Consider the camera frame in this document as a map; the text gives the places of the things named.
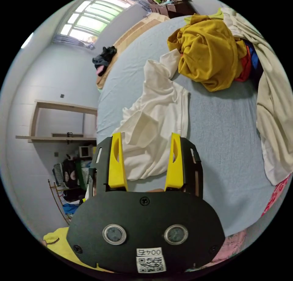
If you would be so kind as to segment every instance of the brown chair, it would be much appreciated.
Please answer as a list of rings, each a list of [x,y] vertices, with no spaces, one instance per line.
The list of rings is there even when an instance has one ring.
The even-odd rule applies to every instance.
[[[160,5],[157,4],[154,0],[148,0],[150,3],[150,8],[152,12],[157,12],[162,15],[166,15],[169,18],[185,16],[185,15],[193,15],[197,13],[197,11],[192,7],[188,0],[173,0],[175,3]]]

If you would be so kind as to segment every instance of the pink fabric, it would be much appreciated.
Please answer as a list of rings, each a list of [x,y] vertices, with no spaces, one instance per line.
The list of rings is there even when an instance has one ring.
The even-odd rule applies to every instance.
[[[267,206],[261,216],[263,216],[271,208],[271,206],[275,203],[275,201],[279,198],[283,189],[285,188],[286,184],[288,183],[288,180],[289,180],[289,176],[286,179],[284,179],[282,182],[280,182],[279,184],[276,185],[275,190],[271,196],[271,199],[270,199],[269,203],[267,204]]]
[[[286,184],[288,183],[289,176],[284,179],[282,182],[276,185],[275,190],[271,196],[271,199],[269,203],[267,204],[262,216],[272,207],[272,205],[276,202],[276,200],[280,197],[282,191],[284,190]],[[204,269],[210,266],[213,266],[215,264],[218,264],[224,260],[227,260],[228,258],[236,255],[241,251],[242,244],[246,237],[246,229],[243,231],[240,231],[236,234],[230,235],[226,237],[221,249],[215,256],[215,258],[208,264],[204,265],[201,268],[193,268],[187,271],[194,271],[194,270],[200,270]]]
[[[104,65],[99,66],[98,69],[97,69],[96,75],[98,75],[100,72],[102,72],[104,67],[105,67]]]

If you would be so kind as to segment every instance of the screw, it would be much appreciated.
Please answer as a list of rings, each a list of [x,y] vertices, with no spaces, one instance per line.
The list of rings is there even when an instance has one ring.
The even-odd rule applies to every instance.
[[[210,253],[210,254],[213,254],[214,251],[215,251],[217,248],[218,248],[217,245],[213,245],[213,246],[209,249],[209,253]]]
[[[82,249],[81,249],[80,246],[78,246],[78,245],[74,245],[74,246],[73,246],[73,249],[74,249],[74,251],[75,251],[76,253],[78,253],[78,254],[82,254]]]
[[[140,199],[139,202],[142,206],[147,206],[150,203],[150,199],[144,196]]]

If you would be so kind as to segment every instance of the wall shelf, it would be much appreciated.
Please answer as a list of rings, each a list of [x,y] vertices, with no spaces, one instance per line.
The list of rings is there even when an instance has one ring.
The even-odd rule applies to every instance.
[[[54,109],[54,110],[63,110],[69,112],[78,112],[83,114],[92,114],[97,117],[97,109],[87,106],[80,106],[75,104],[67,104],[60,102],[52,102],[52,101],[42,101],[35,100],[35,107],[31,117],[30,129],[28,136],[16,135],[17,139],[26,139],[28,142],[70,142],[70,141],[96,141],[95,137],[38,137],[36,136],[36,127],[38,114],[40,109]]]

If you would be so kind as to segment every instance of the light blue bed sheet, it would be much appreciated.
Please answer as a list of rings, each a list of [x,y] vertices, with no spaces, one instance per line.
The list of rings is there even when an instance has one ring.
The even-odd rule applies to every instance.
[[[147,59],[168,52],[167,38],[185,25],[173,18],[149,29],[120,55],[102,90],[97,118],[97,143],[120,125],[122,108],[141,96]],[[196,145],[204,172],[204,200],[217,212],[225,235],[255,223],[274,191],[264,172],[256,129],[256,93],[252,83],[233,82],[226,90],[208,92],[200,83],[176,74],[190,92],[188,139]],[[130,181],[135,192],[164,188],[166,174]]]

